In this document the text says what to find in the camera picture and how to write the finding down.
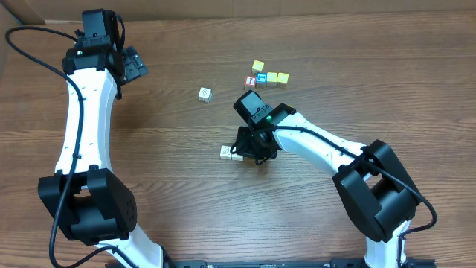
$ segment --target wood grain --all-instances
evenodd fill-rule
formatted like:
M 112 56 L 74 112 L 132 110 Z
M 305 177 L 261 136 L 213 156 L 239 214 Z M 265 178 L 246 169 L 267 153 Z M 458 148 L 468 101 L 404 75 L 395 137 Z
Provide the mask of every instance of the wood grain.
M 72 33 L 81 25 L 55 25 Z M 315 261 L 362 256 L 330 177 L 297 156 L 257 167 L 219 159 L 243 125 L 232 109 L 252 60 L 290 73 L 260 89 L 343 138 L 390 144 L 439 221 L 407 253 L 439 267 L 476 257 L 476 12 L 382 13 L 126 23 L 149 75 L 124 86 L 111 130 L 115 174 L 134 192 L 147 234 L 175 259 Z M 60 67 L 68 39 L 17 33 Z M 201 86 L 213 102 L 199 102 Z M 65 82 L 10 51 L 0 82 L 0 265 L 49 267 L 51 216 L 36 193 L 59 157 Z M 420 206 L 412 225 L 429 221 Z M 59 235 L 57 257 L 88 252 Z M 112 259 L 101 255 L 85 267 Z
M 7 9 L 0 4 L 0 36 L 4 36 L 5 32 L 11 27 L 18 26 L 18 22 L 8 13 Z M 3 75 L 5 61 L 7 60 L 7 41 L 0 40 L 0 78 Z
M 345 13 L 474 10 L 473 0 L 1 0 L 24 24 L 81 21 L 83 10 L 113 10 L 125 21 L 224 19 Z

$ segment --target wooden block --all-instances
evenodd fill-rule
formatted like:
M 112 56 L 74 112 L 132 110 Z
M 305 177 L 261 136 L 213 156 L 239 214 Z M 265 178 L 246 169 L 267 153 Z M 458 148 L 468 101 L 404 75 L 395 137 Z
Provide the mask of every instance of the wooden block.
M 263 70 L 263 67 L 265 66 L 264 62 L 260 62 L 259 60 L 255 60 L 253 63 L 253 67 L 251 67 L 251 73 L 256 74 L 259 71 Z
M 222 146 L 222 150 L 220 151 L 220 158 L 231 160 L 230 149 L 231 149 L 231 147 L 229 147 L 229 146 Z
M 233 153 L 231 154 L 231 160 L 243 161 L 243 156 Z
M 286 88 L 286 85 L 288 84 L 288 79 L 289 79 L 289 74 L 279 73 L 277 75 L 277 86 Z
M 213 94 L 211 89 L 201 88 L 199 93 L 199 100 L 210 103 L 213 99 Z
M 256 84 L 256 78 L 247 76 L 245 79 L 245 90 L 254 90 L 255 84 Z
M 268 72 L 266 75 L 266 86 L 275 87 L 277 85 L 277 73 Z
M 257 73 L 256 74 L 256 88 L 257 89 L 264 89 L 266 87 L 266 74 L 265 73 Z

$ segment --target black cable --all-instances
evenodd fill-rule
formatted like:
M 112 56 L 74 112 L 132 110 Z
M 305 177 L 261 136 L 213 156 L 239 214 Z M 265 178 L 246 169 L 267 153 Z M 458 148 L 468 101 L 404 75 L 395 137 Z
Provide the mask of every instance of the black cable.
M 80 157 L 80 153 L 79 153 L 80 152 L 80 142 L 81 142 L 81 135 L 83 133 L 83 122 L 84 122 L 84 105 L 83 105 L 84 99 L 83 99 L 83 95 L 81 94 L 81 91 L 80 91 L 79 87 L 66 74 L 63 74 L 60 70 L 54 68 L 53 66 L 50 66 L 49 64 L 44 63 L 43 61 L 38 60 L 37 58 L 29 55 L 28 53 L 24 52 L 22 49 L 20 49 L 19 47 L 17 47 L 15 44 L 12 43 L 12 41 L 10 40 L 10 35 L 13 32 L 20 31 L 20 30 L 44 31 L 44 32 L 47 32 L 47 33 L 52 33 L 52 34 L 58 34 L 60 36 L 65 36 L 65 37 L 68 37 L 69 39 L 72 39 L 74 41 L 77 41 L 77 39 L 73 36 L 70 36 L 69 34 L 66 34 L 66 33 L 62 33 L 62 32 L 47 29 L 47 28 L 41 28 L 41 27 L 37 27 L 37 26 L 18 26 L 18 27 L 11 28 L 10 30 L 8 30 L 5 33 L 5 40 L 7 41 L 8 45 L 10 45 L 15 51 L 17 51 L 21 55 L 27 57 L 28 59 L 34 61 L 35 63 L 38 63 L 43 67 L 46 67 L 48 70 L 52 71 L 55 74 L 58 74 L 60 77 L 64 78 L 66 81 L 68 81 L 68 83 L 70 83 L 73 86 L 74 91 L 77 94 L 78 102 L 79 102 L 79 105 L 80 105 L 80 115 L 79 115 L 79 119 L 78 119 L 78 127 L 77 127 L 76 141 L 75 141 L 75 145 L 74 145 L 73 160 L 71 162 L 71 169 L 69 171 L 68 177 L 66 178 L 66 183 L 63 187 L 64 190 L 61 194 L 61 197 L 59 198 L 58 209 L 57 209 L 56 214 L 54 215 L 53 225 L 51 227 L 50 246 L 49 246 L 49 256 L 50 256 L 51 264 L 53 264 L 53 266 L 56 267 L 56 268 L 75 268 L 75 267 L 78 267 L 79 265 L 83 264 L 85 261 L 89 260 L 90 258 L 94 257 L 98 253 L 110 249 L 110 250 L 113 250 L 113 253 L 114 252 L 118 253 L 119 256 L 121 256 L 127 262 L 128 265 L 130 265 L 131 267 L 134 267 L 134 268 L 138 268 L 136 265 L 134 265 L 130 261 L 130 259 L 122 251 L 120 251 L 119 249 L 117 249 L 114 246 L 105 246 L 103 248 L 96 249 L 95 251 L 93 251 L 89 255 L 85 256 L 84 258 L 82 258 L 81 260 L 76 262 L 75 264 L 72 264 L 72 265 L 69 265 L 69 266 L 66 266 L 66 267 L 58 264 L 56 258 L 54 257 L 54 242 L 56 240 L 58 222 L 59 222 L 59 219 L 60 219 L 62 208 L 63 208 L 64 203 L 65 203 L 65 199 L 69 194 L 69 188 L 70 188 L 70 185 L 71 185 L 71 180 L 73 178 L 74 171 L 76 170 L 77 160 Z
M 334 147 L 336 150 L 338 150 L 339 152 L 341 152 L 342 154 L 345 154 L 345 155 L 348 155 L 354 159 L 360 159 L 362 160 L 362 162 L 364 163 L 364 165 L 368 166 L 369 168 L 373 169 L 374 171 L 377 171 L 379 172 L 381 175 L 385 176 L 386 178 L 392 180 L 393 182 L 395 182 L 396 184 L 398 185 L 401 185 L 403 188 L 405 188 L 407 191 L 411 192 L 418 200 L 420 200 L 421 202 L 423 202 L 426 207 L 428 208 L 428 210 L 431 212 L 431 222 L 424 225 L 424 226 L 419 226 L 419 227 L 415 227 L 415 228 L 412 228 L 412 229 L 409 229 L 409 230 L 406 230 L 402 233 L 400 233 L 398 235 L 398 253 L 397 253 L 397 263 L 398 263 L 398 267 L 399 268 L 402 268 L 402 264 L 401 264 L 401 258 L 402 258 L 402 247 L 403 247 L 403 243 L 402 241 L 406 240 L 405 236 L 406 235 L 409 235 L 411 233 L 414 233 L 414 232 L 421 232 L 421 231 L 425 231 L 427 229 L 430 229 L 431 227 L 433 227 L 436 223 L 437 223 L 437 212 L 435 211 L 433 205 L 423 196 L 421 195 L 420 193 L 416 192 L 414 189 L 412 189 L 410 186 L 406 185 L 404 182 L 402 182 L 401 180 L 397 179 L 395 176 L 391 175 L 390 173 L 388 173 L 387 171 L 381 169 L 379 166 L 377 166 L 375 163 L 373 162 L 369 162 L 365 159 L 363 159 L 362 157 L 360 156 L 357 156 L 356 154 L 353 154 L 351 152 L 349 152 L 348 150 L 346 150 L 344 147 L 341 147 L 341 146 L 338 146 L 336 143 L 330 141 L 328 138 L 322 136 L 321 134 L 315 132 L 315 131 L 312 131 L 312 130 L 308 130 L 307 128 L 305 127 L 291 127 L 291 126 L 276 126 L 276 127 L 272 127 L 272 128 L 268 128 L 268 129 L 262 129 L 262 130 L 256 130 L 256 131 L 253 131 L 251 135 L 255 135 L 255 134 L 258 134 L 258 133 L 264 133 L 264 132 L 268 132 L 268 131 L 276 131 L 276 130 L 297 130 L 297 131 L 300 131 L 300 132 L 305 132 L 305 133 L 309 133 L 311 135 L 314 135 L 316 136 L 317 138 L 319 138 L 320 140 L 326 142 L 328 145 Z
M 118 51 L 121 52 L 122 49 L 124 48 L 124 43 L 126 42 L 126 26 L 124 26 L 124 21 L 122 20 L 122 17 L 116 14 L 116 19 L 120 22 L 120 26 L 122 26 L 122 34 L 120 35 L 120 47 L 118 48 Z

